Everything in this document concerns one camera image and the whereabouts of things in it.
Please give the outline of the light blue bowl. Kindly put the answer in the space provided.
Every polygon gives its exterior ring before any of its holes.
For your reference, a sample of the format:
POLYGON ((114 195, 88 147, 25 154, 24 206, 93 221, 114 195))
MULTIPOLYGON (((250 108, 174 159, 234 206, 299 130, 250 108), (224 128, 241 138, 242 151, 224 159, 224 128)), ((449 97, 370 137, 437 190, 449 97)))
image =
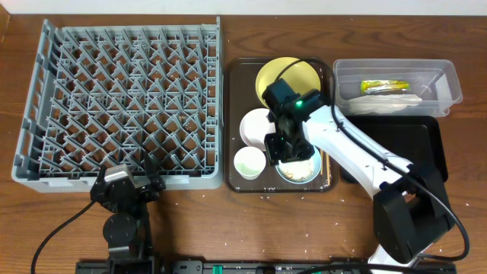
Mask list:
POLYGON ((314 180, 322 170, 320 151, 314 149, 311 158, 288 163, 279 162, 275 167, 278 174, 289 183, 306 184, 314 180))

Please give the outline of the white pink shallow bowl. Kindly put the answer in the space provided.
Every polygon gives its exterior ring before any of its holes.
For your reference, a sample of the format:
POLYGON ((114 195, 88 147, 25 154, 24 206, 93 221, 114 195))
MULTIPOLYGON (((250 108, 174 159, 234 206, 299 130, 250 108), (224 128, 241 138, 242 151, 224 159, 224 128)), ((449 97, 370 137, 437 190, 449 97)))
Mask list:
POLYGON ((264 138, 267 134, 275 133, 275 124, 268 119, 269 110, 258 108, 251 110, 240 121, 240 137, 247 146, 265 151, 264 138))

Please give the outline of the small white cup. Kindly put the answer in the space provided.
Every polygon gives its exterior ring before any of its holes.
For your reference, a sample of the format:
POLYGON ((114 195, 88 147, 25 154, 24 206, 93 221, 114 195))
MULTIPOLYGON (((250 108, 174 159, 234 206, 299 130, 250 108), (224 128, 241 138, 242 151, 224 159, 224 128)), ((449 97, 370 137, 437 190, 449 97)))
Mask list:
POLYGON ((266 167, 266 156, 258 148, 241 148, 234 156, 234 167, 245 180, 255 180, 266 167))

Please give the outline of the yellow round plate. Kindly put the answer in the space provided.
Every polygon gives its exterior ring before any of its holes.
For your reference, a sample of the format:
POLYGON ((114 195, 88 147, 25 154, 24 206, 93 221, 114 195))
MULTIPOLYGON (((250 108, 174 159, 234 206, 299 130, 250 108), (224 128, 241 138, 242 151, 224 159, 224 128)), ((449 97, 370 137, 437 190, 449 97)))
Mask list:
MULTIPOLYGON (((256 77, 256 93, 260 102, 267 107, 262 95, 265 89, 274 82, 278 74, 288 65, 297 61, 295 57, 279 57, 267 62, 256 77)), ((320 90, 320 76, 306 62, 299 62, 287 69, 281 76, 295 93, 304 94, 312 89, 320 90)))

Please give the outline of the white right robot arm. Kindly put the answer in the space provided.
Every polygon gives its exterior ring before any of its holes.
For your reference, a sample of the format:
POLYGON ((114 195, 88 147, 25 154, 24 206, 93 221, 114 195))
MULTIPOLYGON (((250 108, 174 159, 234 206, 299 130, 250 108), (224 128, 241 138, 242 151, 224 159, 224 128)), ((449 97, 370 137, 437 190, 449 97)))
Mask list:
POLYGON ((388 151, 354 126, 318 90, 300 95, 283 79, 262 94, 275 132, 266 135, 271 165, 303 161, 316 149, 347 170, 373 200, 379 242, 373 264, 407 267, 454 226, 444 178, 388 151))

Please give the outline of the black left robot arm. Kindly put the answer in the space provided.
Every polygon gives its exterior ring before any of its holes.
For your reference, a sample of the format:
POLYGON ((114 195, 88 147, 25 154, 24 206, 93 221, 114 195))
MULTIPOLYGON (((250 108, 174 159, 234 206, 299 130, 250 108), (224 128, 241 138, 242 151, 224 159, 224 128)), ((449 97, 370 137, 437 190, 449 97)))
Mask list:
POLYGON ((159 200, 166 188, 149 154, 143 154, 146 181, 137 181, 121 164, 102 168, 90 190, 91 201, 112 213, 103 225, 108 244, 110 273, 160 273, 154 254, 148 204, 159 200))

